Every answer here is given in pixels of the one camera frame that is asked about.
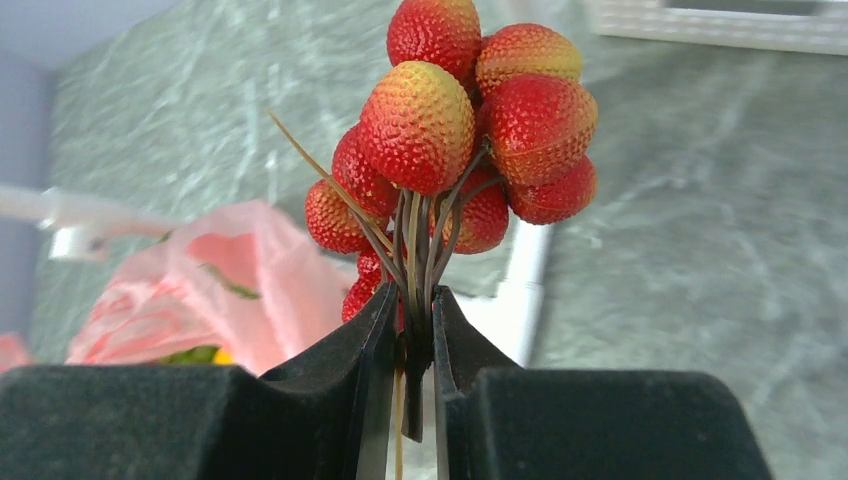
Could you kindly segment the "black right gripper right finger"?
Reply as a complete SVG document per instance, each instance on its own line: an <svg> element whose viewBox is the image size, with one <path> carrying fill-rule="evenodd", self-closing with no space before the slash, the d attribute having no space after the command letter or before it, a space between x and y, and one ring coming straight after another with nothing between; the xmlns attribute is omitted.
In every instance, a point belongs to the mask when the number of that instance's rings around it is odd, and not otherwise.
<svg viewBox="0 0 848 480"><path fill-rule="evenodd" d="M433 301L442 479L769 479L734 393L696 371L525 369Z"/></svg>

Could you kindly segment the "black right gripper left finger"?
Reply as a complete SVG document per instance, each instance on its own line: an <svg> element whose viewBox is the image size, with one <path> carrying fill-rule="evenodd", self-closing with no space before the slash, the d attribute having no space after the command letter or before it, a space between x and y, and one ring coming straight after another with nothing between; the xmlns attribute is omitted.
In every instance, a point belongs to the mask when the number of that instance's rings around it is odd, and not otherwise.
<svg viewBox="0 0 848 480"><path fill-rule="evenodd" d="M381 479L397 290L262 376L27 366L1 377L5 479Z"/></svg>

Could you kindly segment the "yellow fake mango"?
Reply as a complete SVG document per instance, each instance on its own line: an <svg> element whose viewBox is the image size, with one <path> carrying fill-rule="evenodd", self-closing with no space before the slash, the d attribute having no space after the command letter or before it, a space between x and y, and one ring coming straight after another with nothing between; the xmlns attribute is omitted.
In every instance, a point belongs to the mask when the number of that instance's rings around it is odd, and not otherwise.
<svg viewBox="0 0 848 480"><path fill-rule="evenodd" d="M220 348L215 352L214 356L211 359L211 363L217 365L231 365L234 364L235 361L233 360L231 354L228 351L223 348Z"/></svg>

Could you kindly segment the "red lychee bunch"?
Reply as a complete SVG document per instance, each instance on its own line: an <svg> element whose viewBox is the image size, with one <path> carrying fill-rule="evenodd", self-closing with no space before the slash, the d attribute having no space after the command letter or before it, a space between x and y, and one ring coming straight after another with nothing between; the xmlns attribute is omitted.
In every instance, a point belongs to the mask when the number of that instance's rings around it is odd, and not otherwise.
<svg viewBox="0 0 848 480"><path fill-rule="evenodd" d="M435 292L449 261L499 246L512 217L545 226L590 205L599 108L564 34L525 22L484 35L471 1L401 2L386 48L391 67L308 190L304 214L318 245L358 258L345 320L379 286L396 286L399 433L420 441Z"/></svg>

